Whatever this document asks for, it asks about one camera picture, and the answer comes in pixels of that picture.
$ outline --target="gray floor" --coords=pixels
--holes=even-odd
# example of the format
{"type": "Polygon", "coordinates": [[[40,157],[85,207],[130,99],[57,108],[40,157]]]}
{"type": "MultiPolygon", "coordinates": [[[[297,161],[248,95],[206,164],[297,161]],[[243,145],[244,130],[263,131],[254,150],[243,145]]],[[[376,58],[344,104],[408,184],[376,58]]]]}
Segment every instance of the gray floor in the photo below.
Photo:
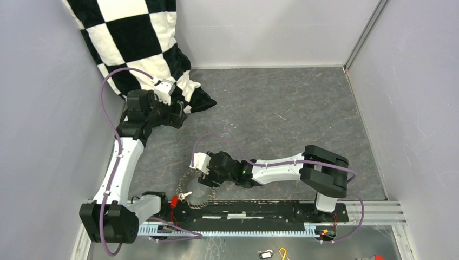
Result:
{"type": "MultiPolygon", "coordinates": [[[[189,116],[181,129],[153,130],[134,173],[129,195],[165,191],[175,195],[188,169],[195,140],[207,133],[229,138],[249,158],[288,157],[314,144],[347,157],[359,175],[348,193],[384,199],[384,192],[355,100],[341,68],[194,70],[218,105],[189,116]]],[[[199,151],[236,153],[219,139],[199,151]]],[[[298,181],[270,183],[250,190],[223,185],[217,199],[314,199],[298,181]]]]}
{"type": "MultiPolygon", "coordinates": [[[[339,226],[338,237],[349,234],[354,226],[339,226]]],[[[109,257],[100,243],[93,243],[88,259],[201,259],[242,260],[258,259],[258,251],[272,250],[272,260],[280,260],[279,249],[287,250],[287,257],[296,259],[354,260],[380,255],[384,259],[401,260],[390,226],[362,226],[351,239],[334,245],[320,245],[313,238],[293,237],[208,237],[179,243],[158,244],[138,238],[134,244],[123,245],[119,255],[109,257]]],[[[116,245],[110,245],[115,251],[116,245]]]]}

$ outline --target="checkered pillow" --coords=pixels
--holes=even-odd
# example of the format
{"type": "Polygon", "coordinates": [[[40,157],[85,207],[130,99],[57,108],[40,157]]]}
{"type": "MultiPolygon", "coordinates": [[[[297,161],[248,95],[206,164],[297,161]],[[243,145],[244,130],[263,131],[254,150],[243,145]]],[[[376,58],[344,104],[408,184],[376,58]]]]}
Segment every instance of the checkered pillow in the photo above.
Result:
{"type": "MultiPolygon", "coordinates": [[[[117,68],[137,68],[175,82],[172,99],[183,101],[186,112],[217,104],[200,83],[189,79],[191,63],[174,38],[175,0],[63,1],[103,76],[117,68]]],[[[135,71],[121,71],[108,82],[120,96],[133,89],[152,89],[148,78],[135,71]]]]}

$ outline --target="light purple wall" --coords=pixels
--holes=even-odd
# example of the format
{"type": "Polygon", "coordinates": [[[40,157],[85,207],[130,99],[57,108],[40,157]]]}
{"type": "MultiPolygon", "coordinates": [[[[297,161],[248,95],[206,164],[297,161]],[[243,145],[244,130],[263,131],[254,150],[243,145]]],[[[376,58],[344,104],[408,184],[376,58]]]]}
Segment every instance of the light purple wall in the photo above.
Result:
{"type": "Polygon", "coordinates": [[[459,259],[459,2],[390,1],[350,69],[420,259],[459,259]]]}
{"type": "Polygon", "coordinates": [[[112,148],[101,75],[61,1],[2,1],[0,24],[0,258],[69,259],[112,148]]]}
{"type": "Polygon", "coordinates": [[[177,0],[194,67],[339,66],[378,0],[177,0]]]}

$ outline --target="red connector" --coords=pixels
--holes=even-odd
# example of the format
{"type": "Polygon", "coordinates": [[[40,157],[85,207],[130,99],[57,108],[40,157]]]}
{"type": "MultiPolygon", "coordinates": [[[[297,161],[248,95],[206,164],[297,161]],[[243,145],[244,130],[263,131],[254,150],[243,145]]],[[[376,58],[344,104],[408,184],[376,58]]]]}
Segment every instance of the red connector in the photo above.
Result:
{"type": "Polygon", "coordinates": [[[179,198],[177,196],[173,196],[171,201],[171,209],[175,209],[175,207],[177,207],[178,202],[179,198]]]}

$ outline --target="robotic arm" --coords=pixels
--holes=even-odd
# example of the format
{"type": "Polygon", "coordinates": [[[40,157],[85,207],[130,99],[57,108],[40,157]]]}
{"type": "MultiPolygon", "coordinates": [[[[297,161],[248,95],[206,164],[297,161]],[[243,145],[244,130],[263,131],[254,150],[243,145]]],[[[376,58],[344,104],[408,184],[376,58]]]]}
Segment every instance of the robotic arm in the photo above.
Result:
{"type": "MultiPolygon", "coordinates": [[[[180,128],[187,117],[183,111],[183,102],[171,99],[174,88],[172,82],[163,80],[155,84],[154,90],[138,89],[128,93],[127,109],[116,129],[121,137],[123,152],[119,155],[115,141],[102,186],[90,203],[80,207],[80,219],[93,242],[101,242],[99,216],[105,195],[108,196],[103,213],[103,233],[107,243],[133,243],[140,224],[150,216],[168,212],[169,205],[163,192],[145,192],[134,204],[128,204],[127,198],[135,166],[152,128],[159,125],[180,128]],[[106,186],[119,157],[114,179],[107,191],[106,186]]],[[[317,210],[333,212],[338,198],[346,197],[347,172],[325,166],[316,169],[311,164],[302,163],[303,160],[345,168],[348,166],[346,158],[310,145],[306,146],[303,153],[268,161],[237,161],[225,152],[196,153],[192,168],[202,172],[198,182],[209,187],[218,187],[225,181],[232,181],[237,186],[250,189],[273,181],[301,180],[317,190],[317,210]]]]}
{"type": "MultiPolygon", "coordinates": [[[[123,144],[123,153],[110,188],[104,213],[104,236],[107,243],[132,243],[139,225],[157,214],[165,205],[165,194],[145,192],[135,204],[128,204],[129,186],[135,166],[154,126],[180,128],[187,118],[184,104],[171,100],[175,84],[166,80],[157,83],[154,90],[132,90],[126,98],[127,108],[116,128],[123,144]]],[[[106,176],[91,203],[80,207],[81,221],[93,242],[100,242],[99,214],[106,186],[118,158],[118,145],[114,151],[106,176]]]]}
{"type": "Polygon", "coordinates": [[[346,158],[315,145],[306,146],[303,153],[276,160],[239,162],[225,152],[196,153],[193,160],[190,167],[202,172],[198,182],[209,187],[232,181],[236,186],[250,189],[273,181],[301,180],[317,191],[316,208],[323,212],[333,212],[337,200],[345,198],[347,193],[347,172],[325,166],[317,170],[314,165],[300,163],[312,160],[348,167],[346,158]]]}

